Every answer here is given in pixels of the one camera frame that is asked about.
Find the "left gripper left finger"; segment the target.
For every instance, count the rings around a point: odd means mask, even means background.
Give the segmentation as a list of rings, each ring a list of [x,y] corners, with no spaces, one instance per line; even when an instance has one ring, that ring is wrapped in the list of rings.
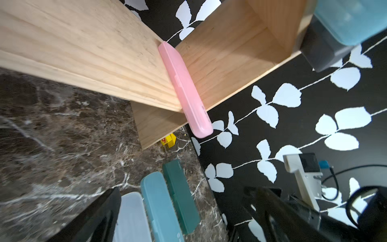
[[[111,242],[121,206],[118,188],[108,189],[49,242]]]

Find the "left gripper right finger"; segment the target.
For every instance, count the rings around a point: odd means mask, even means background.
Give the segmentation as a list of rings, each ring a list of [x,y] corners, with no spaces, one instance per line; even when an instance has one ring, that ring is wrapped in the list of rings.
[[[330,218],[290,196],[282,199],[281,189],[244,187],[242,211],[251,218],[235,225],[238,242],[361,242],[361,233]]]

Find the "clear white pencil case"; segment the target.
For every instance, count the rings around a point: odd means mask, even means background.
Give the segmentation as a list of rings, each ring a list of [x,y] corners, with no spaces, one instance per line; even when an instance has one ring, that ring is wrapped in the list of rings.
[[[113,242],[152,242],[143,197],[139,192],[122,196]]]

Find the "teal pencil case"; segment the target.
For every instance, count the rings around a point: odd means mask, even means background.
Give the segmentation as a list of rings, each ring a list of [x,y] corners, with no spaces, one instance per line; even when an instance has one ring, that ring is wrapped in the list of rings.
[[[163,174],[157,171],[145,176],[140,187],[155,241],[183,242],[184,237]]]

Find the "dark green pencil case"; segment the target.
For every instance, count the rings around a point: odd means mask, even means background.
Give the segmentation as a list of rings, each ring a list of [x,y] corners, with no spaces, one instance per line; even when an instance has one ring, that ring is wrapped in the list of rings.
[[[178,159],[163,165],[163,174],[184,235],[192,234],[201,218]]]

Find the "pink pencil case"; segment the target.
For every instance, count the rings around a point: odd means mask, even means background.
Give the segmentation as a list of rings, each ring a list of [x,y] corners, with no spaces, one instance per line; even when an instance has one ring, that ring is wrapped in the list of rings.
[[[213,134],[212,122],[182,56],[166,41],[158,50],[192,133],[200,139]]]

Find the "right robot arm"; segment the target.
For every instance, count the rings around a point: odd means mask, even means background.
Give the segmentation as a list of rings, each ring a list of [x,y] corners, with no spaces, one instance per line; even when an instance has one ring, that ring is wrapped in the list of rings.
[[[307,172],[303,165],[285,163],[285,169],[296,175],[303,200],[311,202],[313,208],[318,209],[316,198],[334,202],[341,195],[337,176],[353,170],[368,167],[387,167],[382,164],[368,164],[351,167],[334,172],[333,167],[326,161],[317,166],[317,172]],[[335,181],[336,195],[327,198],[322,190],[324,183],[330,179]],[[330,215],[334,211],[346,213],[345,224],[351,225],[363,233],[367,239],[375,242],[387,240],[387,188],[382,186],[355,187],[356,181],[350,184],[350,197],[345,203],[328,209]]]

